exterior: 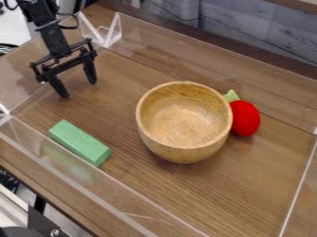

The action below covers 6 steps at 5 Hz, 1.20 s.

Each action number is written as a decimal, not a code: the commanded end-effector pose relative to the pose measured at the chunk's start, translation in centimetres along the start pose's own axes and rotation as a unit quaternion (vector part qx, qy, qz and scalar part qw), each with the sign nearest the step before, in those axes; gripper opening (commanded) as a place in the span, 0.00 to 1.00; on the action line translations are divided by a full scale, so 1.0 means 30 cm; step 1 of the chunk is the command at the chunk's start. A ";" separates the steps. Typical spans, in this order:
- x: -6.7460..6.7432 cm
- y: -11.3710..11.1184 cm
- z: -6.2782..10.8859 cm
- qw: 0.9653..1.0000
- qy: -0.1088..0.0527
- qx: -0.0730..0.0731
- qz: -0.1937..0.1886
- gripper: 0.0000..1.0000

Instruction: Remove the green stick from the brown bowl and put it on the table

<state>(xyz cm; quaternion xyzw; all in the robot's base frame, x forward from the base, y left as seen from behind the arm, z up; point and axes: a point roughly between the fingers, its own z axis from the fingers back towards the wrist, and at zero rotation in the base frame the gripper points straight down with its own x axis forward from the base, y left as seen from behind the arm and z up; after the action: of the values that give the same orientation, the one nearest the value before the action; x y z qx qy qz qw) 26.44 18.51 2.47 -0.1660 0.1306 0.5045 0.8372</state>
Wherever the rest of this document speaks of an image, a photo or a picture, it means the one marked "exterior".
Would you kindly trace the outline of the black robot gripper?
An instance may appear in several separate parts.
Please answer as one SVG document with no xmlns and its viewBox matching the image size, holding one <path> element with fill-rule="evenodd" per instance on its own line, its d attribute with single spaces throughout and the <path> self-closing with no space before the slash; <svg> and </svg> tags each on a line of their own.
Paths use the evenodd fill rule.
<svg viewBox="0 0 317 237">
<path fill-rule="evenodd" d="M 96 72 L 93 66 L 93 58 L 96 52 L 92 47 L 92 39 L 85 38 L 75 44 L 68 44 L 63 30 L 75 30 L 77 26 L 65 27 L 58 24 L 58 6 L 56 0 L 16 0 L 17 6 L 22 10 L 26 21 L 33 22 L 36 31 L 40 33 L 44 45 L 48 49 L 48 55 L 36 62 L 29 64 L 33 69 L 37 81 L 46 81 L 61 98 L 68 98 L 69 94 L 57 78 L 57 74 L 83 64 L 83 69 L 87 75 L 89 84 L 96 84 Z M 80 51 L 79 56 L 64 62 L 54 68 L 45 65 L 45 62 L 52 60 L 54 64 L 69 56 L 75 51 Z"/>
</svg>

